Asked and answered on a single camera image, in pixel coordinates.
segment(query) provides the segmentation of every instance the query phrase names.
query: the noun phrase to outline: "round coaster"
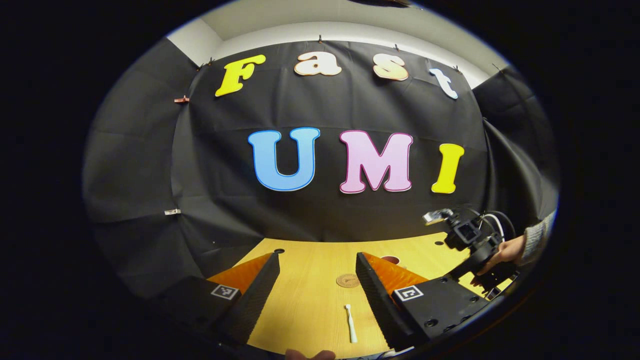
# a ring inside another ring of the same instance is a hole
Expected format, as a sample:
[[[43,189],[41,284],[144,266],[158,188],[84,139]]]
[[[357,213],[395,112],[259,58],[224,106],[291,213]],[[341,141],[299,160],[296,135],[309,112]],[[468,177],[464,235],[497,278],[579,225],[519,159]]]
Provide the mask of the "round coaster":
[[[358,280],[356,274],[342,274],[338,276],[335,282],[337,282],[338,285],[342,286],[343,288],[355,288],[356,286],[360,285],[360,281]]]

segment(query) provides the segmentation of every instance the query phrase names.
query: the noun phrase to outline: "gray sleeve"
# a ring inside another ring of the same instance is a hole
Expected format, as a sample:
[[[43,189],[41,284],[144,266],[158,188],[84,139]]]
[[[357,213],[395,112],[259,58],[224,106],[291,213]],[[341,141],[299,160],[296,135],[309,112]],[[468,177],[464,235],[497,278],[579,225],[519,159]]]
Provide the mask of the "gray sleeve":
[[[549,216],[542,220],[538,225],[528,227],[525,230],[524,253],[522,254],[521,260],[518,262],[519,265],[528,264],[540,256],[542,250],[547,244],[549,236],[551,235],[551,227],[554,224],[555,218],[556,210],[549,214]]]

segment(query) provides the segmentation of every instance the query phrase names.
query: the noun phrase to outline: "yellow letter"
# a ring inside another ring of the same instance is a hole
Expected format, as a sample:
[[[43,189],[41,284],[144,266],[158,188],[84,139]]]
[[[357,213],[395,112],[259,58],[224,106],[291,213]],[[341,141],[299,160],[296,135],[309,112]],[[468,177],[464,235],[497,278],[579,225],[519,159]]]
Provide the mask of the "yellow letter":
[[[253,70],[255,69],[255,65],[252,63],[260,65],[266,60],[267,58],[264,55],[256,55],[251,58],[228,63],[227,66],[225,66],[227,72],[222,79],[222,85],[216,91],[216,96],[222,96],[242,89],[242,84],[239,82],[240,76],[242,76],[244,80],[247,80],[253,75]]]
[[[404,61],[395,55],[376,54],[373,56],[373,71],[381,78],[392,80],[406,80],[409,73],[406,71]]]
[[[305,60],[296,64],[293,70],[299,75],[337,75],[342,71],[338,66],[335,55],[325,53],[324,51],[314,51],[312,53],[302,54],[298,60]]]
[[[465,150],[462,146],[454,143],[443,143],[440,145],[440,152],[442,153],[440,175],[438,175],[438,181],[431,187],[431,191],[435,193],[452,193],[456,191],[453,179],[456,178],[458,162],[460,156],[465,154]]]

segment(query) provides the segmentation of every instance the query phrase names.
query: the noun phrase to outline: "person's hand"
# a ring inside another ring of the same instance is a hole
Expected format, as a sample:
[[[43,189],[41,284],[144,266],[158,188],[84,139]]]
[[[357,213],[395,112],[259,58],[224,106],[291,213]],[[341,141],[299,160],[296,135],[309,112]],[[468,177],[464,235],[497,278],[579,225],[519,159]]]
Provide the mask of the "person's hand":
[[[322,350],[311,359],[307,359],[301,352],[297,350],[287,349],[284,353],[285,360],[335,360],[333,351]]]
[[[524,235],[519,236],[515,239],[505,241],[498,245],[498,252],[496,252],[489,261],[484,264],[484,267],[478,271],[476,275],[480,276],[491,270],[497,263],[509,262],[513,261],[516,264],[522,259],[522,254],[524,253]],[[471,285],[478,286],[480,283],[477,281],[477,278],[471,280]]]

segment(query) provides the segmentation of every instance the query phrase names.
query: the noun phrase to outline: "yellow table surface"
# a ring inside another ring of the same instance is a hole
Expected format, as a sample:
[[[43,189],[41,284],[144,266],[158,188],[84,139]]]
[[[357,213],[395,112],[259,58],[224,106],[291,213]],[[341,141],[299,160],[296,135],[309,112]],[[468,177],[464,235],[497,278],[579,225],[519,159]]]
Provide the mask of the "yellow table surface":
[[[362,251],[378,257],[396,256],[400,259],[399,266],[427,279],[443,276],[468,257],[468,250],[459,252],[447,245],[435,245],[445,237],[445,233],[438,233],[352,243],[262,240],[238,264],[275,249],[285,252],[279,255],[280,275],[248,344],[278,354],[293,348],[307,357],[331,350],[338,359],[389,350],[362,287],[343,288],[335,282],[336,278],[355,274],[356,254]],[[472,278],[467,273],[460,284],[483,296],[482,287],[470,285]],[[500,289],[509,283],[510,280],[505,281]],[[349,340],[346,304],[351,304],[357,343]]]

